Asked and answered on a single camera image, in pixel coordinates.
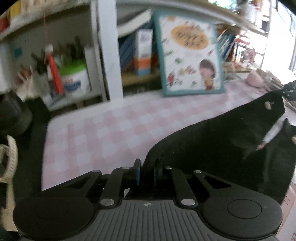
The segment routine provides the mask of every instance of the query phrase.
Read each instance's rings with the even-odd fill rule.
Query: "white shelf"
[[[89,5],[91,0],[68,0],[59,5],[49,7],[44,9],[43,11],[36,11],[29,14],[21,15],[15,21],[13,25],[8,27],[2,33],[0,33],[0,41],[4,40],[13,32],[30,25],[31,23],[40,20],[43,16],[49,16],[55,13],[62,12],[67,9],[76,8],[83,5]],[[244,29],[249,29],[257,34],[266,35],[266,33],[258,28],[253,23],[245,20],[238,14],[234,14],[233,12],[218,7],[214,4],[211,4],[205,0],[180,0],[180,1],[168,1],[168,0],[117,0],[117,7],[126,7],[126,5],[144,5],[147,8],[157,9],[159,7],[162,8],[175,8],[178,11],[192,11],[197,13],[203,13],[209,15],[213,18],[219,19],[223,22],[238,25]]]
[[[91,0],[69,0],[59,5],[46,8],[42,11],[35,11],[29,14],[20,15],[17,17],[15,22],[0,33],[0,41],[4,40],[13,32],[43,18],[43,16],[49,16],[58,12],[62,12],[67,9],[76,8],[83,5],[89,5]]]
[[[69,99],[66,96],[64,96],[59,101],[57,101],[54,104],[52,104],[51,106],[49,106],[48,109],[50,111],[58,110],[58,109],[61,109],[63,107],[66,107],[68,105],[72,105],[72,104],[75,104],[75,103],[78,103],[78,102],[81,102],[81,101],[84,101],[84,100],[87,100],[87,99],[91,99],[91,98],[94,98],[94,97],[97,97],[97,96],[101,96],[101,95],[102,94],[99,93],[99,92],[92,91],[92,92],[84,95],[83,97],[77,98],[77,99]]]
[[[206,0],[117,0],[118,7],[141,6],[152,10],[167,10],[191,15],[195,12],[230,25],[237,25],[243,30],[251,30],[257,34],[267,36],[267,33],[255,24],[247,21],[239,14],[235,14],[225,8],[211,4]]]

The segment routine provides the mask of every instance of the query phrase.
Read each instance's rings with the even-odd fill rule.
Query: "wooden shelf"
[[[130,86],[134,84],[143,84],[148,81],[160,79],[160,71],[159,69],[153,69],[152,73],[150,75],[145,76],[137,76],[133,72],[123,72],[121,73],[121,79],[122,79],[122,86]]]
[[[63,98],[61,98],[60,100],[58,100],[57,102],[55,102],[54,104],[49,106],[48,109],[50,111],[58,110],[58,109],[61,109],[65,106],[72,105],[72,104],[75,104],[75,103],[78,103],[78,102],[81,102],[81,101],[84,101],[87,99],[91,99],[91,98],[94,98],[97,96],[101,96],[101,95],[102,94],[99,92],[92,91],[92,92],[90,92],[80,98],[77,98],[77,99],[70,99],[70,98],[67,98],[66,96],[64,96]]]
[[[83,5],[89,5],[90,2],[91,0],[70,0],[64,3],[61,3],[59,5],[46,8],[42,11],[35,11],[25,15],[20,15],[17,17],[17,19],[14,21],[14,23],[11,26],[9,26],[2,33],[0,33],[0,41],[4,40],[10,34],[18,31],[19,29],[25,26],[28,26],[37,20],[42,19],[44,15],[50,16],[52,14],[63,12],[68,9],[76,8]]]

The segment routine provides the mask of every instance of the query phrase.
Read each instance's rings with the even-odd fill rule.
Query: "white wall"
[[[15,65],[7,42],[0,42],[0,93],[14,87],[16,72]]]
[[[295,36],[291,35],[288,26],[273,8],[262,70],[287,70],[290,66],[294,44]]]

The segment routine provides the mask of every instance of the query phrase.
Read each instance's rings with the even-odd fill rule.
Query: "black fabric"
[[[237,184],[282,203],[295,168],[293,136],[296,136],[296,126],[285,119],[281,131],[264,148],[253,152],[237,165],[236,171],[241,174]]]
[[[285,84],[283,89],[278,91],[281,91],[287,100],[296,101],[296,81]]]
[[[271,110],[265,108],[265,102],[271,103]],[[203,170],[281,202],[295,166],[296,146],[290,137],[293,135],[291,125],[287,121],[284,125],[284,128],[290,126],[289,134],[284,135],[282,130],[263,150],[256,149],[284,112],[282,96],[276,92],[267,93],[169,135],[148,152],[142,170],[152,172],[156,160],[185,173]],[[275,175],[277,168],[281,169],[281,174]]]
[[[32,122],[32,113],[13,91],[0,95],[0,135],[13,138],[23,134]]]
[[[41,191],[42,161],[50,112],[40,98],[26,101],[33,120],[26,132],[15,137],[18,148],[17,170],[13,178],[15,201]]]
[[[6,208],[7,183],[0,183],[0,207]]]
[[[2,226],[0,226],[0,240],[15,241],[20,237],[17,232],[8,232]]]

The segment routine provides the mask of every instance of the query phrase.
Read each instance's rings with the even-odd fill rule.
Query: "pink checkered tablecloth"
[[[226,92],[163,97],[152,91],[102,103],[54,118],[48,125],[42,188],[47,189],[91,170],[103,174],[145,160],[166,136],[186,126],[223,114],[262,95],[243,81],[226,83]],[[292,119],[295,113],[289,111]],[[271,134],[281,127],[277,123]]]

